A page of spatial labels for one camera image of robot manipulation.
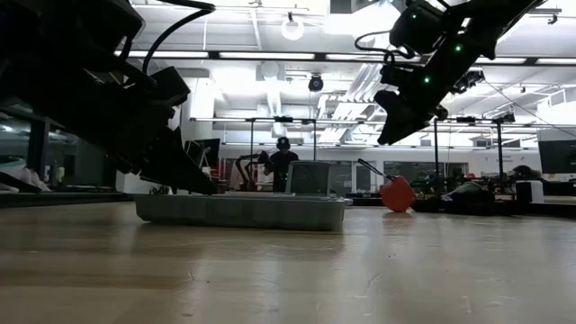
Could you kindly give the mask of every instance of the black metal pole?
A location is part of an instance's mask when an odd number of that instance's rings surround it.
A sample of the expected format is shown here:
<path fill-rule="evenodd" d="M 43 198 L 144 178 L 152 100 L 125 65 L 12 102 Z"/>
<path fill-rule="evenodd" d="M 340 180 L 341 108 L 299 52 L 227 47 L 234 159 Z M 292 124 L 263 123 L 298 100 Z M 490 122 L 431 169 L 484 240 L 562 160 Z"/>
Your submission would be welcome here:
<path fill-rule="evenodd" d="M 314 161 L 316 161 L 316 121 L 314 121 Z"/>
<path fill-rule="evenodd" d="M 438 156 L 438 118 L 434 119 L 434 162 L 436 168 L 436 194 L 440 194 L 440 157 Z"/>
<path fill-rule="evenodd" d="M 504 189 L 504 157 L 502 155 L 502 123 L 496 121 L 498 130 L 498 168 L 500 173 L 500 189 Z"/>
<path fill-rule="evenodd" d="M 254 159 L 252 158 L 252 156 L 254 155 L 254 122 L 256 120 L 252 119 L 250 121 L 250 177 L 248 178 L 248 190 L 250 191 L 250 182 L 254 182 L 254 167 L 253 167 L 253 162 Z"/>

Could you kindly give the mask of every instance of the black cable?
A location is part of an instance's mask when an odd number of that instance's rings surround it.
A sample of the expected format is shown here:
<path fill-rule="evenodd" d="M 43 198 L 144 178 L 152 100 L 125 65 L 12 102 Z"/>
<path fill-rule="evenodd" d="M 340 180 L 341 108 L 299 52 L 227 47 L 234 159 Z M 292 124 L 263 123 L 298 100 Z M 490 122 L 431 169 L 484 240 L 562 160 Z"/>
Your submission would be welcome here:
<path fill-rule="evenodd" d="M 134 41 L 134 39 L 132 37 L 126 38 L 126 41 L 124 42 L 124 47 L 122 48 L 122 52 L 120 53 L 120 59 L 121 60 L 126 60 L 128 58 L 128 56 L 130 55 L 130 51 L 132 50 L 132 42 Z"/>
<path fill-rule="evenodd" d="M 492 89 L 494 89 L 497 93 L 499 93 L 499 94 L 502 95 L 504 98 L 506 98 L 511 104 L 514 104 L 515 106 L 517 106 L 518 108 L 522 109 L 522 110 L 525 111 L 526 113 L 531 114 L 532 116 L 536 117 L 538 120 L 540 120 L 541 122 L 545 123 L 546 125 L 552 126 L 552 128 L 554 128 L 555 130 L 564 132 L 564 133 L 566 133 L 566 134 L 568 134 L 568 135 L 576 138 L 576 135 L 574 135 L 574 134 L 570 133 L 569 131 L 564 130 L 564 129 L 560 128 L 560 127 L 556 127 L 555 125 L 551 124 L 551 123 L 548 122 L 548 121 L 545 121 L 544 119 L 542 119 L 541 117 L 539 117 L 539 116 L 536 115 L 535 113 L 530 112 L 527 108 L 524 108 L 521 104 L 518 104 L 518 103 L 514 102 L 514 100 L 510 99 L 510 97 L 508 97 L 507 95 L 505 95 L 501 90 L 499 90 L 496 86 L 492 85 L 490 82 L 488 82 L 488 81 L 486 81 L 486 80 L 484 80 L 484 82 L 485 82 L 488 86 L 490 86 Z"/>
<path fill-rule="evenodd" d="M 166 29 L 164 32 L 162 32 L 160 36 L 158 36 L 156 41 L 154 41 L 154 44 L 152 44 L 152 47 L 150 47 L 150 49 L 148 50 L 148 54 L 146 54 L 146 57 L 144 58 L 144 63 L 142 64 L 142 72 L 146 74 L 148 73 L 148 66 L 150 64 L 150 61 L 152 60 L 152 57 L 154 56 L 154 52 L 156 52 L 156 50 L 160 47 L 162 42 L 165 41 L 166 38 L 168 38 L 168 36 L 170 36 L 173 32 L 175 32 L 180 27 L 186 25 L 187 23 L 194 21 L 200 17 L 203 17 L 206 14 L 211 14 L 216 10 L 216 6 L 214 4 L 206 4 L 199 1 L 190 1 L 190 0 L 160 0 L 160 1 L 171 5 L 182 5 L 190 8 L 200 9 L 200 11 L 186 16 L 184 19 L 180 20 L 179 22 L 176 22 L 168 29 Z"/>
<path fill-rule="evenodd" d="M 355 39 L 354 41 L 354 47 L 356 47 L 359 50 L 367 50 L 367 51 L 379 51 L 384 53 L 384 64 L 391 64 L 394 65 L 396 63 L 396 58 L 395 58 L 395 54 L 393 51 L 389 50 L 389 49 L 383 49 L 383 48 L 368 48 L 365 46 L 361 46 L 359 44 L 359 42 L 368 37 L 368 36 L 376 36 L 376 35 L 384 35 L 390 33 L 390 31 L 373 31 L 373 32 L 368 32 L 360 37 L 358 37 L 357 39 Z"/>
<path fill-rule="evenodd" d="M 368 33 L 366 33 L 362 36 L 359 36 L 358 38 L 355 39 L 354 47 L 356 47 L 358 50 L 379 51 L 379 52 L 384 53 L 384 64 L 386 64 L 386 65 L 392 65 L 392 66 L 399 67 L 399 68 L 416 68 L 417 66 L 415 66 L 413 64 L 407 64 L 407 63 L 396 64 L 396 55 L 400 55 L 400 56 L 404 57 L 405 59 L 413 59 L 416 56 L 416 54 L 411 49 L 406 49 L 406 53 L 404 53 L 398 49 L 389 50 L 389 49 L 383 49 L 383 48 L 369 48 L 369 47 L 362 46 L 359 44 L 359 42 L 363 38 L 366 38 L 368 36 L 384 35 L 387 33 L 390 33 L 390 31 L 368 32 Z"/>

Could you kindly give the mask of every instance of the white wall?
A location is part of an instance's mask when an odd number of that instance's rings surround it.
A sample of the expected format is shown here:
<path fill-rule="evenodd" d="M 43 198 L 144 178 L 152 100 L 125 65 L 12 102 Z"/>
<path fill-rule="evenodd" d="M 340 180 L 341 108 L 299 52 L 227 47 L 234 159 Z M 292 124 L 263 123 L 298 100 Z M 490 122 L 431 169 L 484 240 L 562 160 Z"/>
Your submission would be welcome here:
<path fill-rule="evenodd" d="M 254 152 L 272 150 L 274 147 L 254 146 Z M 292 151 L 300 159 L 313 159 L 313 149 L 309 147 L 294 147 Z M 468 172 L 480 176 L 483 173 L 498 173 L 498 151 L 496 149 L 440 149 L 438 159 L 441 163 L 467 163 Z M 250 146 L 222 146 L 221 158 L 237 158 L 250 154 Z M 504 172 L 514 167 L 525 165 L 535 170 L 541 170 L 540 154 L 534 150 L 504 150 Z M 384 162 L 434 162 L 433 148 L 318 148 L 317 160 L 357 161 L 359 158 L 375 162 L 379 170 L 383 170 Z"/>

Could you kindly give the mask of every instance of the gray tray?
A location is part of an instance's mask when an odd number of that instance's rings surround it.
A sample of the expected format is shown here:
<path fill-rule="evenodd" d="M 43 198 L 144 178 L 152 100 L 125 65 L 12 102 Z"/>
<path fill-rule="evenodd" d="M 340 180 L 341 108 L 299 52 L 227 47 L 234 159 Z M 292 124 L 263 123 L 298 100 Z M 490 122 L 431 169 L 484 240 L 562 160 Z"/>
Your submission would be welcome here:
<path fill-rule="evenodd" d="M 144 221 L 282 230 L 342 230 L 346 200 L 296 196 L 135 196 Z"/>

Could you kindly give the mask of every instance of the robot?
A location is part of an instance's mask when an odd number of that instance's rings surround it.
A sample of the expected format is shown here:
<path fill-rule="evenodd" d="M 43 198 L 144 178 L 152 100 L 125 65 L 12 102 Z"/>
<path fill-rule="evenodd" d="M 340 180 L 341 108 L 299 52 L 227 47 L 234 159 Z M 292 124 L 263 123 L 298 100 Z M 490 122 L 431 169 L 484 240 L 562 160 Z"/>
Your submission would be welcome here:
<path fill-rule="evenodd" d="M 0 100 L 17 96 L 79 137 L 106 149 L 123 173 L 201 194 L 216 187 L 185 154 L 178 129 L 167 121 L 190 90 L 173 67 L 151 76 L 154 51 L 173 31 L 210 14 L 214 5 L 162 0 L 200 9 L 168 28 L 152 45 L 142 69 L 126 62 L 145 22 L 127 0 L 0 0 Z M 483 55 L 495 59 L 497 39 L 544 0 L 471 0 L 444 12 L 424 0 L 409 1 L 393 27 L 381 91 L 375 101 L 388 112 L 379 138 L 392 144 L 447 111 L 440 102 L 473 82 L 466 72 Z M 465 18 L 470 18 L 462 27 Z M 120 56 L 114 52 L 125 40 Z M 434 53 L 424 66 L 398 64 L 396 55 Z M 98 73 L 120 73 L 122 84 Z"/>
<path fill-rule="evenodd" d="M 424 0 L 409 1 L 390 31 L 391 44 L 405 51 L 384 50 L 381 82 L 397 86 L 398 93 L 382 90 L 374 97 L 388 113 L 381 145 L 426 128 L 435 116 L 444 120 L 448 111 L 440 103 L 446 95 L 461 94 L 482 81 L 484 75 L 468 72 L 470 67 L 480 55 L 495 59 L 498 39 L 544 0 L 438 2 L 445 11 Z M 469 22 L 463 26 L 465 19 Z M 432 57 L 424 67 L 395 62 L 395 55 L 412 59 L 415 53 Z"/>

